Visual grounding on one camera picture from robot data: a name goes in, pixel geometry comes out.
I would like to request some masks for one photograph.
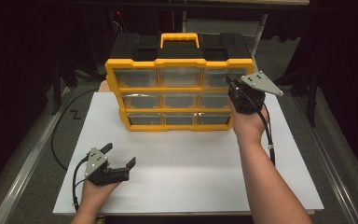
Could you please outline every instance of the table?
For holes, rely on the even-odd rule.
[[[268,94],[266,104],[271,115],[278,171],[310,213],[324,209],[276,97]],[[92,147],[113,143],[113,149],[106,154],[111,166],[123,167],[134,156],[137,164],[131,170],[130,181],[122,183],[110,195],[102,214],[250,214],[232,130],[128,132],[117,112],[112,92],[102,87],[102,92],[94,93],[53,213],[75,213],[71,188],[75,166]],[[265,135],[263,143],[266,148]],[[85,167],[79,169],[77,180],[83,178]],[[78,197],[81,189],[81,185],[76,189]]]

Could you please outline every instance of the wire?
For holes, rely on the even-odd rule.
[[[76,184],[75,184],[75,187],[77,187],[77,185],[79,185],[81,182],[84,182],[86,179],[82,179],[82,180],[80,180],[79,182],[77,182]]]
[[[269,126],[269,136],[272,139],[272,129],[271,129],[271,119],[269,117],[269,109],[267,108],[266,104],[263,104],[264,107],[266,108],[266,112],[267,112],[267,118],[268,118],[268,126]]]
[[[76,186],[81,183],[82,181],[80,181],[79,183],[76,183],[76,176],[77,176],[77,171],[79,170],[79,167],[84,163],[86,162],[87,160],[89,159],[89,154],[83,159],[81,160],[76,168],[75,168],[75,171],[74,171],[74,178],[72,179],[72,197],[73,197],[73,200],[74,200],[74,207],[75,207],[75,210],[77,211],[77,209],[79,208],[79,202],[77,200],[77,197],[76,197]]]
[[[55,134],[56,134],[56,132],[57,132],[58,127],[60,126],[62,117],[63,117],[63,115],[65,114],[65,112],[68,110],[69,106],[71,106],[71,105],[72,105],[77,99],[79,99],[80,97],[86,95],[87,93],[90,93],[90,92],[92,92],[92,91],[97,91],[97,90],[98,90],[98,88],[95,88],[95,89],[92,89],[92,90],[89,90],[89,91],[85,91],[85,92],[81,93],[80,95],[78,95],[74,100],[72,100],[71,103],[69,103],[69,105],[63,110],[62,115],[61,115],[61,116],[59,117],[59,119],[57,120],[57,124],[55,125],[54,130],[53,130],[53,132],[52,132],[52,134],[51,134],[51,138],[50,138],[50,148],[51,148],[51,152],[52,152],[52,154],[53,154],[53,156],[54,156],[55,161],[56,161],[56,162],[62,167],[62,169],[65,170],[65,171],[67,171],[68,168],[61,163],[60,159],[58,158],[57,154],[55,153],[55,149],[54,149],[54,137],[55,137]]]
[[[120,28],[120,32],[123,33],[123,27],[121,27],[120,23],[118,23],[116,21],[111,21],[111,22],[113,22],[116,25],[116,30],[115,30],[114,35],[117,34],[118,27]]]
[[[175,17],[174,17],[174,13],[172,11],[172,32],[175,32]]]
[[[121,23],[123,24],[123,28],[124,28],[124,33],[127,33],[127,29],[126,29],[126,25],[124,24],[123,18],[121,18],[121,13],[117,12],[118,17],[121,20]]]

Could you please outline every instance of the forearm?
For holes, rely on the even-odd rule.
[[[259,139],[239,140],[243,177],[255,223],[310,223]]]

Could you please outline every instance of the storage organizer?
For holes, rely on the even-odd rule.
[[[232,127],[226,75],[255,63],[240,34],[120,34],[105,68],[128,130],[213,131]]]

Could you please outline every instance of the carrying handle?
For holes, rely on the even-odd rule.
[[[197,49],[200,48],[199,36],[196,33],[166,33],[161,34],[161,43],[159,47],[162,49],[164,47],[164,41],[170,40],[194,40],[196,42]]]

